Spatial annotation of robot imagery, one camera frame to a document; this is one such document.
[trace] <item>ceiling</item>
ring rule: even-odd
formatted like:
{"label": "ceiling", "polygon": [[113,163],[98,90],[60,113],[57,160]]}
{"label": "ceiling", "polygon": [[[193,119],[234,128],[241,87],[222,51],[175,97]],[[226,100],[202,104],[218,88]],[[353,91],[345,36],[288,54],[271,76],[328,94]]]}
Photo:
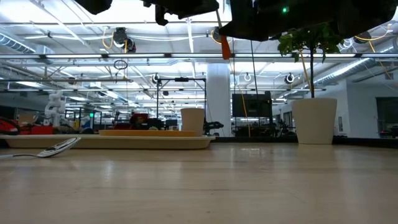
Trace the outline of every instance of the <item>ceiling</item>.
{"label": "ceiling", "polygon": [[[212,38],[211,31],[217,26],[216,14],[208,13],[187,19],[178,20],[177,16],[167,16],[170,21],[165,27],[159,26],[154,20],[154,8],[142,6],[141,1],[133,0],[114,0],[111,9],[102,12],[96,16],[91,15],[72,0],[43,0],[41,1],[44,10],[32,3],[35,0],[1,0],[0,1],[0,33],[7,32],[18,41],[28,46],[44,45],[53,50],[55,54],[105,54],[124,53],[113,45],[107,49],[106,45],[111,44],[108,37],[116,27],[126,27],[127,34],[131,36],[136,44],[137,53],[220,53],[221,45]],[[228,8],[221,12],[221,20],[226,24],[231,20]],[[388,41],[395,36],[395,28],[398,25],[395,21],[375,27],[369,32],[373,38],[384,36],[375,40],[373,44],[379,44]],[[231,49],[235,53],[278,53],[278,41],[251,42],[248,40],[230,39]],[[369,52],[368,44],[357,44],[352,40],[346,40],[345,46],[339,46],[343,53]],[[18,54],[18,52],[0,46],[2,54]],[[115,78],[118,70],[113,67],[114,60],[97,59],[76,59],[76,60],[56,60],[56,63],[44,65],[35,61],[26,60],[7,60],[14,66],[23,67],[33,74],[27,75],[19,73],[19,78],[38,79],[50,78],[66,79],[75,77],[77,79],[112,79]],[[121,97],[129,101],[146,102],[150,96],[143,92],[132,91],[135,89],[154,88],[151,82],[154,74],[161,78],[173,77],[195,77],[205,78],[207,74],[207,65],[214,61],[203,60],[173,60],[173,59],[155,59],[148,62],[144,59],[129,60],[128,69],[118,73],[118,77],[128,77],[134,82],[101,82],[98,86],[105,89],[126,89],[119,91]],[[231,74],[237,75],[237,87],[254,88],[253,83],[253,63],[250,60],[237,60],[233,62],[221,62],[229,64]],[[345,63],[344,61],[327,60],[325,63],[317,61],[315,64],[315,74],[327,72],[328,69]],[[300,79],[296,79],[293,86],[301,85],[303,79],[303,67],[301,63],[294,63],[293,60],[256,60],[254,70],[257,75],[258,88],[290,88],[292,86],[284,83],[286,75],[292,73]],[[10,78],[7,74],[0,74],[3,78]],[[54,88],[89,88],[86,82],[78,82],[76,85],[67,83],[46,83]],[[195,82],[169,83],[168,88],[196,88],[197,91],[185,91],[184,93],[171,92],[167,98],[203,98],[203,92]],[[27,88],[27,86],[13,83],[13,88]],[[104,102],[106,99],[98,97],[94,92],[88,92],[86,97],[91,101]]]}

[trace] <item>plant stem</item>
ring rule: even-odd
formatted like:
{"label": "plant stem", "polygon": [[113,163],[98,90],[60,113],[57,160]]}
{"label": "plant stem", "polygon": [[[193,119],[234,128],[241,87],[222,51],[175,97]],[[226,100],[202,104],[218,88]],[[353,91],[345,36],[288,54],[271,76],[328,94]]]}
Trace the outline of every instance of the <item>plant stem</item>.
{"label": "plant stem", "polygon": [[313,48],[312,45],[311,45],[311,48],[310,48],[310,56],[311,56],[311,61],[310,61],[310,68],[311,68],[311,88],[310,88],[310,91],[311,91],[311,98],[314,98],[314,97],[315,97],[315,91],[314,91],[314,85],[313,85],[313,50],[314,50],[314,48]]}

